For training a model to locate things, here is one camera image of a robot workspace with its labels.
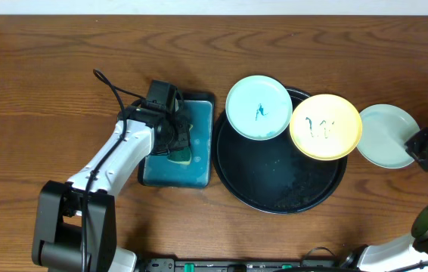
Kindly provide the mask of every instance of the round black tray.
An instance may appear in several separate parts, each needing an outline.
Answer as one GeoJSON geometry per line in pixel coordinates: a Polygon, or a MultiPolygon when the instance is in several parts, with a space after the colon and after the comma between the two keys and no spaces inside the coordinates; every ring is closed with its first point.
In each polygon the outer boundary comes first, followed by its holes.
{"type": "MultiPolygon", "coordinates": [[[[287,90],[293,108],[310,97],[287,90]]],[[[271,140],[250,140],[231,127],[224,111],[212,135],[212,160],[222,183],[260,211],[288,214],[313,208],[332,194],[345,173],[347,157],[311,159],[295,147],[288,129],[271,140]]]]}

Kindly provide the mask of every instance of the wood grain surface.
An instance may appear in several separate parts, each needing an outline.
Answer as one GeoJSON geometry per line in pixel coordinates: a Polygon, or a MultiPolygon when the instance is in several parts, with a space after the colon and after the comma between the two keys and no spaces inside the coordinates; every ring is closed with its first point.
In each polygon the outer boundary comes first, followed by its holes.
{"type": "MultiPolygon", "coordinates": [[[[92,74],[145,95],[151,79],[216,94],[262,74],[358,110],[393,104],[428,126],[428,17],[0,16],[0,271],[31,262],[39,191],[65,181],[108,139],[119,107],[92,74]]],[[[131,98],[123,96],[124,101],[131,98]]],[[[119,246],[178,258],[297,259],[408,233],[428,203],[428,173],[389,170],[356,150],[321,205],[258,212],[212,170],[204,190],[144,187],[116,201],[119,246]]]]}

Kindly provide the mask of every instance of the white plate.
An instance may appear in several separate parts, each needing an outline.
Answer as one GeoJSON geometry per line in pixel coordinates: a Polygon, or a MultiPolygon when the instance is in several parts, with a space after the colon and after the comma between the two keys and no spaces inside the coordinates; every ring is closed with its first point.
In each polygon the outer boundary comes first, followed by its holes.
{"type": "Polygon", "coordinates": [[[226,100],[226,115],[237,133],[252,140],[278,136],[290,124],[290,95],[267,76],[248,76],[237,82],[226,100]]]}
{"type": "Polygon", "coordinates": [[[366,159],[384,168],[402,168],[414,161],[404,147],[419,132],[414,118],[387,104],[370,106],[360,116],[364,130],[357,148],[366,159]]]}

